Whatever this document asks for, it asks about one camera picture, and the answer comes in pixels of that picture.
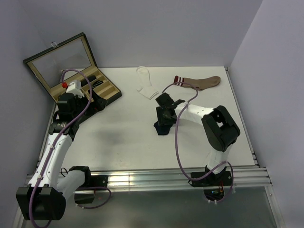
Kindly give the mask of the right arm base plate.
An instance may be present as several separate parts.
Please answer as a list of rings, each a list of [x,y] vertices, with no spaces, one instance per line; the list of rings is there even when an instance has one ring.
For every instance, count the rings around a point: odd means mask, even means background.
[[[192,187],[215,187],[215,186],[230,186],[233,181],[230,171],[224,169],[219,174],[211,173],[202,180],[190,180],[188,183]]]

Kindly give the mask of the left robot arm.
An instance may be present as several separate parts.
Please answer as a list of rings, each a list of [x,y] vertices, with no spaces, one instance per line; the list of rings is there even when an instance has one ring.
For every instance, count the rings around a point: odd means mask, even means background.
[[[48,131],[43,158],[34,176],[26,187],[19,187],[16,199],[26,220],[60,220],[66,202],[76,190],[107,190],[107,176],[96,181],[87,166],[73,166],[59,180],[65,155],[72,145],[79,124],[86,120],[87,113],[103,110],[107,101],[98,99],[97,106],[88,104],[88,99],[72,93],[59,96],[58,111],[53,116]]]

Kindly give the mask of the white sock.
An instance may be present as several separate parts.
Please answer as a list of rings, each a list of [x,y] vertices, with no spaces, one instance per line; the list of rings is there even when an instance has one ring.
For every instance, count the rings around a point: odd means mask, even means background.
[[[147,99],[151,100],[159,92],[151,84],[148,68],[140,66],[136,69],[136,73],[139,80],[139,88],[137,91]]]

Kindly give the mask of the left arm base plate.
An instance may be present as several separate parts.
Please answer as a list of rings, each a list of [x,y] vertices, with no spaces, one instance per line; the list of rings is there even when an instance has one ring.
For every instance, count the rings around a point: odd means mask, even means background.
[[[93,188],[97,190],[97,187],[105,187],[107,188],[108,184],[108,175],[94,175],[89,178],[85,177],[85,181],[82,185],[79,185],[76,190],[86,190],[89,188]]]

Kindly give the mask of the navy blue sock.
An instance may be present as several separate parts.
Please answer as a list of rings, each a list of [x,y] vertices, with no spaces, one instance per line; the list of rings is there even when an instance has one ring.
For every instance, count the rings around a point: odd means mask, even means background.
[[[153,126],[158,135],[168,135],[170,132],[170,128],[172,127],[172,125],[159,126],[158,122],[155,122]]]

